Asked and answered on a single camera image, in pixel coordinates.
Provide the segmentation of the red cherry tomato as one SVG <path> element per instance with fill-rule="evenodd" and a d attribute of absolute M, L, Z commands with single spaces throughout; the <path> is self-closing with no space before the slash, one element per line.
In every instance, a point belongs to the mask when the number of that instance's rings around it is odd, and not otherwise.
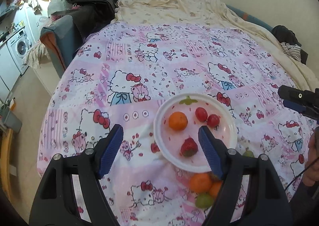
<path fill-rule="evenodd" d="M 220 124 L 220 117 L 216 114 L 211 114 L 208 116 L 208 119 L 207 119 L 207 125 L 210 127 L 210 128 L 216 128 L 218 127 Z"/>
<path fill-rule="evenodd" d="M 195 110 L 195 116 L 200 122 L 205 122 L 208 118 L 208 113 L 205 108 L 198 107 Z"/>

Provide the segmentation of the large orange mandarin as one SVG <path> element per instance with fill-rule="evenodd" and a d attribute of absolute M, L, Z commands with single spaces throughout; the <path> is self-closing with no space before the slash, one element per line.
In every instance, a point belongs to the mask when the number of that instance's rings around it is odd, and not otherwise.
<path fill-rule="evenodd" d="M 182 131 L 187 125 L 188 119 L 183 112 L 177 111 L 169 116 L 169 127 L 174 131 Z"/>

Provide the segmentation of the striped black clothes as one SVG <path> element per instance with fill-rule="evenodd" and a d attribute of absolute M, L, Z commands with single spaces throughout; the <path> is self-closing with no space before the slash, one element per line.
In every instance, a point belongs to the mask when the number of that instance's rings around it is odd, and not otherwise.
<path fill-rule="evenodd" d="M 293 31 L 283 25 L 278 25 L 272 29 L 271 33 L 278 40 L 287 56 L 302 64 L 307 63 L 308 54 L 302 50 L 302 44 L 298 41 Z"/>

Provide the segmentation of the wooden chair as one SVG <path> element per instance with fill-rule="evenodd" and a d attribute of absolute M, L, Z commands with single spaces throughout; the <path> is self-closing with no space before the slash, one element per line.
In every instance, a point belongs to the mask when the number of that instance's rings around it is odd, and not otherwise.
<path fill-rule="evenodd" d="M 1 185 L 5 196 L 11 201 L 10 152 L 14 135 L 12 129 L 4 132 L 1 139 Z"/>

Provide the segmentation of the grey trash bin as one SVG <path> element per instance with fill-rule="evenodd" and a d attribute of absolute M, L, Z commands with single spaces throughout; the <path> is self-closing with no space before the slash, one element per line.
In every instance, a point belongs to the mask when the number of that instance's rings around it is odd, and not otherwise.
<path fill-rule="evenodd" d="M 22 127 L 21 120 L 10 110 L 9 107 L 6 107 L 2 112 L 2 123 L 9 129 L 12 129 L 16 134 L 18 134 Z"/>

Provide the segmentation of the pink strawberry plate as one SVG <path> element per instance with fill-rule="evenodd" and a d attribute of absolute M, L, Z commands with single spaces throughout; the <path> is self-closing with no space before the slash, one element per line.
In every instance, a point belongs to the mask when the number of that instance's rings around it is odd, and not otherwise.
<path fill-rule="evenodd" d="M 192 157 L 183 157 L 179 154 L 180 148 L 187 138 L 191 137 L 199 144 L 198 130 L 201 123 L 195 116 L 198 107 L 205 108 L 209 115 L 220 117 L 217 129 L 210 131 L 215 138 L 223 141 L 227 148 L 237 145 L 237 127 L 235 120 L 228 109 L 211 96 L 200 93 L 182 93 L 165 101 L 157 110 L 154 118 L 154 138 L 162 155 L 174 166 L 194 173 L 209 172 L 211 170 L 201 147 Z M 174 112 L 183 112 L 188 119 L 187 127 L 182 131 L 174 131 L 169 127 L 169 116 Z"/>

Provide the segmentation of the white kitchen cabinet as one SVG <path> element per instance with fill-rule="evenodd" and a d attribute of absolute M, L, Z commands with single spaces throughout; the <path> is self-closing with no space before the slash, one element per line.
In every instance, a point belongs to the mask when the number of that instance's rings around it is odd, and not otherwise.
<path fill-rule="evenodd" d="M 20 77 L 20 71 L 17 68 L 8 47 L 1 46 L 1 101 L 4 102 L 10 95 L 15 83 Z"/>

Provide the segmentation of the hello kitty pink bedsheet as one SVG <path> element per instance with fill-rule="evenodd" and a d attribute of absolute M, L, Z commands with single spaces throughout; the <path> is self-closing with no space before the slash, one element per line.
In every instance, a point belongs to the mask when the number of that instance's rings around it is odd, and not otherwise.
<path fill-rule="evenodd" d="M 203 150 L 183 145 L 206 125 L 242 155 L 267 155 L 291 199 L 316 123 L 283 105 L 279 87 L 295 82 L 274 51 L 237 28 L 108 25 L 79 49 L 53 93 L 38 172 L 120 124 L 123 141 L 100 180 L 118 222 L 200 225 L 221 184 Z"/>

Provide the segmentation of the cream floral blanket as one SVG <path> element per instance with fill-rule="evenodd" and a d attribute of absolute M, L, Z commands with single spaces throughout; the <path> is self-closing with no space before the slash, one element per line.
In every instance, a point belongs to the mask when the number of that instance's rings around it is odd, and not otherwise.
<path fill-rule="evenodd" d="M 202 24 L 206 28 L 236 28 L 275 58 L 301 90 L 315 90 L 318 79 L 306 65 L 287 56 L 267 29 L 247 22 L 220 0 L 119 0 L 113 23 Z"/>

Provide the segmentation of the white washing machine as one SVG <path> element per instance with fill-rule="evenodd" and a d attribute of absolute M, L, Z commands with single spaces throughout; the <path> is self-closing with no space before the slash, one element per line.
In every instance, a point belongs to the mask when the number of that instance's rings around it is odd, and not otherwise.
<path fill-rule="evenodd" d="M 7 47 L 11 54 L 13 61 L 16 64 L 21 76 L 24 75 L 28 66 L 24 63 L 23 58 L 27 55 L 27 52 L 31 49 L 32 43 L 29 39 L 25 28 L 21 28 L 16 31 L 7 41 Z"/>

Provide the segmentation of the black clothing pile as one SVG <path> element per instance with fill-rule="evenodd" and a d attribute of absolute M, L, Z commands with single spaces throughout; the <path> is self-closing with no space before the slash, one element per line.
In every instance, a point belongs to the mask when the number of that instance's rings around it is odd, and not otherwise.
<path fill-rule="evenodd" d="M 115 18 L 118 0 L 66 0 L 79 8 L 71 11 L 73 23 L 83 40 L 100 31 Z"/>

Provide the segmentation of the white plastic bag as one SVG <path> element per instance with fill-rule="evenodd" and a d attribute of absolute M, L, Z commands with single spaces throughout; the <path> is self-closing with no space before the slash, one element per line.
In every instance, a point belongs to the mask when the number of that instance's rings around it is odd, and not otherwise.
<path fill-rule="evenodd" d="M 68 3 L 66 0 L 51 0 L 48 5 L 48 16 L 51 16 L 55 12 L 67 10 Z"/>

